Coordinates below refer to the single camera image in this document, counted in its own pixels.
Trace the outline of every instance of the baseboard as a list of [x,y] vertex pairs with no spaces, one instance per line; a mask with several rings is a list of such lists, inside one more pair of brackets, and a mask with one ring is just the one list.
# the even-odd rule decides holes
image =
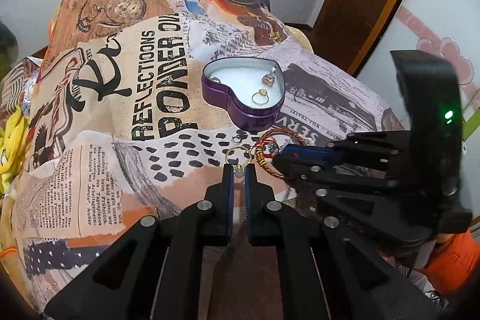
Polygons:
[[289,22],[284,22],[284,24],[291,26],[292,28],[300,29],[301,31],[311,31],[311,26],[307,24],[294,24]]

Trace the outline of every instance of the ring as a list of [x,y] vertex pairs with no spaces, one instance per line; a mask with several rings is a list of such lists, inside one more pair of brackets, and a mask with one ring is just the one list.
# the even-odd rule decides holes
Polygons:
[[242,142],[242,138],[240,137],[240,135],[235,135],[232,136],[232,141],[234,144],[240,144]]
[[[255,95],[257,95],[257,94],[260,95],[261,97],[267,97],[267,100],[266,100],[265,102],[257,102],[257,101],[255,100]],[[254,95],[251,96],[251,100],[252,100],[255,104],[259,105],[259,106],[265,105],[266,103],[268,103],[268,100],[269,100],[267,90],[265,90],[264,88],[261,88],[261,89],[258,90]]]
[[245,166],[247,166],[251,163],[250,150],[247,147],[244,147],[243,145],[236,145],[236,146],[230,148],[225,154],[225,164],[230,164],[228,157],[230,155],[230,152],[232,152],[233,150],[245,150],[246,152],[248,152],[249,159],[248,159],[247,164],[238,164],[238,165],[233,167],[233,173],[235,174],[235,176],[237,178],[243,178],[245,176]]

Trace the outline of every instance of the bracelet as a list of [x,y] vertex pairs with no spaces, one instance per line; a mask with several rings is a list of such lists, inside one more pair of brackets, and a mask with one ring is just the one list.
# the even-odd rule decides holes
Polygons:
[[16,247],[8,247],[8,248],[4,249],[2,252],[0,252],[0,258],[3,258],[5,255],[7,255],[11,252],[18,253],[18,250],[17,250]]
[[257,159],[258,165],[262,167],[265,171],[268,172],[268,174],[274,176],[275,178],[278,179],[285,179],[286,176],[284,174],[280,174],[279,172],[273,171],[270,167],[267,166],[267,161],[265,160],[265,153],[263,152],[263,145],[265,145],[266,140],[273,134],[286,134],[289,136],[294,137],[301,145],[308,146],[309,144],[297,133],[294,132],[290,129],[285,129],[285,128],[280,128],[280,127],[274,127],[273,129],[270,129],[263,133],[260,136],[260,139],[255,143],[255,158]]

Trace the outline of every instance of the jewelry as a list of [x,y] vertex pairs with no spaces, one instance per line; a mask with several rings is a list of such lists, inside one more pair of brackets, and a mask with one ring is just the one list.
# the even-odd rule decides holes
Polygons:
[[[255,95],[260,95],[261,97],[267,97],[267,100],[266,100],[265,102],[257,102],[257,101],[255,100]],[[259,106],[262,106],[262,105],[267,104],[269,99],[270,99],[270,98],[268,97],[268,92],[267,92],[267,90],[265,90],[264,88],[261,88],[261,89],[258,90],[254,95],[251,96],[251,100],[252,100],[255,104],[259,105]]]
[[301,145],[307,146],[308,143],[297,132],[294,132],[290,129],[280,128],[280,127],[273,127],[272,129],[266,131],[265,133],[263,133],[260,136],[258,141],[255,143],[255,145],[254,145],[254,147],[255,147],[255,158],[257,159],[258,165],[260,167],[262,167],[265,171],[267,171],[268,174],[274,176],[275,178],[285,179],[286,177],[285,177],[284,174],[280,174],[279,172],[275,172],[270,167],[267,166],[267,161],[265,160],[266,155],[263,152],[263,145],[264,145],[265,141],[275,133],[286,134],[286,135],[292,136],[295,139],[297,139],[297,141]]
[[268,74],[263,75],[262,83],[267,85],[268,87],[272,87],[275,83],[275,70],[278,68],[278,65],[272,67]]
[[234,144],[240,144],[242,142],[242,138],[240,135],[235,135],[235,136],[232,136],[232,142]]
[[232,152],[233,150],[245,150],[246,152],[248,152],[249,159],[248,159],[247,164],[245,164],[245,165],[238,164],[238,165],[233,167],[233,173],[235,174],[235,176],[237,178],[243,178],[245,176],[245,167],[251,163],[250,150],[247,147],[244,147],[243,145],[236,145],[236,146],[230,148],[225,154],[225,164],[230,164],[228,157],[230,155],[230,152]]

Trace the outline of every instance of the yellow plush toy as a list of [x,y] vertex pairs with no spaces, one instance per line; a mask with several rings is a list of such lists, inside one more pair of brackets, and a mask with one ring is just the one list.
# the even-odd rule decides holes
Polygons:
[[5,130],[0,128],[0,194],[4,194],[11,181],[22,169],[28,133],[28,118],[17,110],[7,120]]

